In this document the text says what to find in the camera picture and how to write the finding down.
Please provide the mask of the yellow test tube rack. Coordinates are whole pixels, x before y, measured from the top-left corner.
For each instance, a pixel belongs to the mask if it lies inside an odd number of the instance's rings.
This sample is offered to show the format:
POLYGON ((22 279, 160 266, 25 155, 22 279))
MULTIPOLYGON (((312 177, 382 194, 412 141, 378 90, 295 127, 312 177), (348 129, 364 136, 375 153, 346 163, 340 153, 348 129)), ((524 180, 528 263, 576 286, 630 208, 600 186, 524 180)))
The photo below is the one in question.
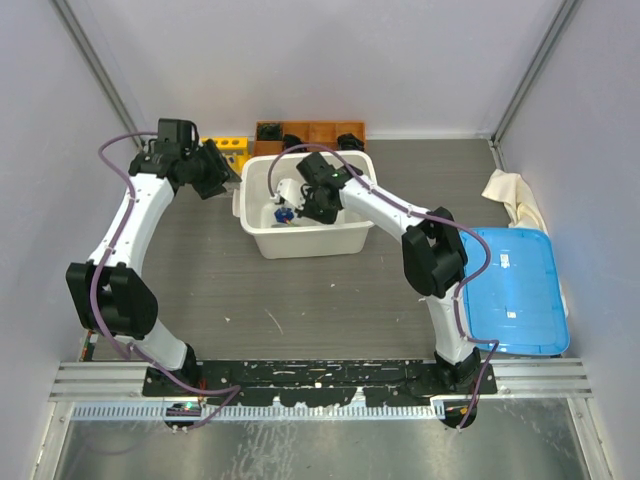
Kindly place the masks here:
POLYGON ((205 143, 211 140, 218 150, 224 155, 229 167, 240 176, 243 167, 250 159, 249 138, 248 137, 201 137, 200 141, 205 143), (234 156, 236 165, 229 162, 229 156, 234 156))

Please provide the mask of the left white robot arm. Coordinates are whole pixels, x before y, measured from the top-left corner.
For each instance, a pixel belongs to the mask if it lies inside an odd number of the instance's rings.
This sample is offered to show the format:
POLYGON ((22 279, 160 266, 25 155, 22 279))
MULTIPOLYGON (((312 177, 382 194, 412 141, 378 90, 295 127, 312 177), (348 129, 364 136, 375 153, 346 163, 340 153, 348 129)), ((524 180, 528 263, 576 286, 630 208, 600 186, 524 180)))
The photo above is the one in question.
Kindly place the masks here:
POLYGON ((194 393, 201 370, 194 349, 159 318, 159 302, 142 278, 156 227, 178 190, 191 187, 203 200, 225 193, 237 180, 211 140, 191 120, 161 118, 128 168, 106 156, 120 137, 98 149, 101 162, 124 183, 124 196, 105 236, 84 262, 69 265, 65 279, 81 325, 111 344, 124 360, 139 358, 165 375, 178 396, 194 393))

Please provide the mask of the blue plastic lid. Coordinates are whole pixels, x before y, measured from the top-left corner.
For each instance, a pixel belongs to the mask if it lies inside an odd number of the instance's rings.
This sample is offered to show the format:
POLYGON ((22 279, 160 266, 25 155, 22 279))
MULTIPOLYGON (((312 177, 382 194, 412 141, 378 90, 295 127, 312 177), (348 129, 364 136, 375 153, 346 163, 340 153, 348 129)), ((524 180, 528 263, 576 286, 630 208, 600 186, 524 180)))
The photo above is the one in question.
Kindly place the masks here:
POLYGON ((473 337, 497 340, 499 353, 555 356, 570 345, 552 245, 546 233, 525 228, 477 228, 491 263, 464 287, 473 337))

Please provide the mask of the white plastic tub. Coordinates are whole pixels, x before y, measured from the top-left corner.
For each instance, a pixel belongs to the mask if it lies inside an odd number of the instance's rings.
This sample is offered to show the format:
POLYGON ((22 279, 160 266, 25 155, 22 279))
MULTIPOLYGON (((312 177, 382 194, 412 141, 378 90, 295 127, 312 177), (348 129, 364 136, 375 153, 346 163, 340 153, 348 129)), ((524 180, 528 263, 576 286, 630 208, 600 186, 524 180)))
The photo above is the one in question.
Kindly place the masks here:
POLYGON ((342 210, 330 225, 295 217, 281 223, 275 212, 280 206, 272 198, 280 181, 299 193, 303 177, 296 169, 305 157, 289 153, 250 159, 242 170, 239 189, 233 195, 233 214, 243 230, 252 236, 267 259, 305 258, 359 253, 373 223, 351 211, 342 210))

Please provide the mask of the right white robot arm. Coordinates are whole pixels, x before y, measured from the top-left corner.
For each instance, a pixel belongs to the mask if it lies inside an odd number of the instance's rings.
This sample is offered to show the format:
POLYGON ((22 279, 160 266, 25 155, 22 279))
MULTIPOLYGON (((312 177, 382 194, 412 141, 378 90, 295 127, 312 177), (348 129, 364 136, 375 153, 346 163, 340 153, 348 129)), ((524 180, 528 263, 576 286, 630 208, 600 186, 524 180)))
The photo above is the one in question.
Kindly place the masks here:
POLYGON ((306 186, 302 215, 331 224, 342 210, 356 213, 400 243, 404 276, 427 301, 440 385, 452 394, 465 391, 480 368, 480 353, 470 340, 460 287, 468 257, 451 213, 414 207, 360 170, 337 168, 318 152, 296 169, 306 186))

